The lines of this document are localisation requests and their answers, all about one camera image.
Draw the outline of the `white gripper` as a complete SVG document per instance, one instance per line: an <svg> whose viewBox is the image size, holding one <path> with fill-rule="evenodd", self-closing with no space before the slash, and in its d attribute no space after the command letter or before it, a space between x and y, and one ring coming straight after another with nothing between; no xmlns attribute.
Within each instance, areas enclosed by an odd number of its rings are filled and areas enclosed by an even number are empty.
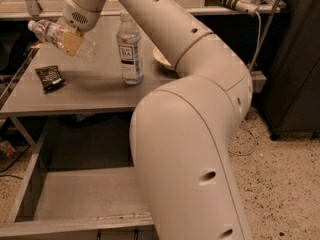
<svg viewBox="0 0 320 240"><path fill-rule="evenodd" d="M63 17L66 23L80 32L89 32L97 24L101 6L98 0L65 0ZM65 32L63 35L63 52L74 56L83 41L80 33Z"/></svg>

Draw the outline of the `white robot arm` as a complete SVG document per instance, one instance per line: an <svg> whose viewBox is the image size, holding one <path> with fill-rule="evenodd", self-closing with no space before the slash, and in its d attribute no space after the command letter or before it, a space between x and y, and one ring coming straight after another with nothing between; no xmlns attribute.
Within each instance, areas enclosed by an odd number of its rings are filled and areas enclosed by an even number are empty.
<svg viewBox="0 0 320 240"><path fill-rule="evenodd" d="M228 155L252 80L241 59L173 0L118 0L178 74L136 106L130 145L160 240L253 240ZM106 0L65 0L92 30Z"/></svg>

